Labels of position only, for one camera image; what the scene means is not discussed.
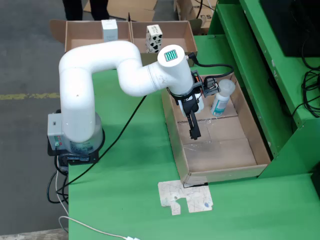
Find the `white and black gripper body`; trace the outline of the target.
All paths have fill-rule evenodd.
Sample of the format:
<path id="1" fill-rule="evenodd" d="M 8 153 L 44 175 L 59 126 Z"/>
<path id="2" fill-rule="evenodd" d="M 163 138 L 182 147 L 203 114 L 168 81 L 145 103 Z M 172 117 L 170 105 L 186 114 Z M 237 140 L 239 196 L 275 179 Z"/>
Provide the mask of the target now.
<path id="1" fill-rule="evenodd" d="M 199 91 L 192 91 L 185 95 L 174 95 L 174 99 L 181 110 L 184 117 L 191 111 L 195 114 L 200 113 L 204 109 L 203 95 Z"/>

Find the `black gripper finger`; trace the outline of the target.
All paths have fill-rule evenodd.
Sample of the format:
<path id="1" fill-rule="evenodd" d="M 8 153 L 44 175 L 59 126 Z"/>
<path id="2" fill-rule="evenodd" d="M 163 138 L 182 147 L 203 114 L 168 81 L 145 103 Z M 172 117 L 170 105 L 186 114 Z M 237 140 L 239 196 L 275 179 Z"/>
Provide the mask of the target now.
<path id="1" fill-rule="evenodd" d="M 186 116 L 187 116 L 187 120 L 190 127 L 190 130 L 189 130 L 190 138 L 193 140 L 197 140 L 199 137 L 201 137 L 201 132 L 198 126 L 195 113 L 191 111 L 190 114 L 187 114 Z"/>

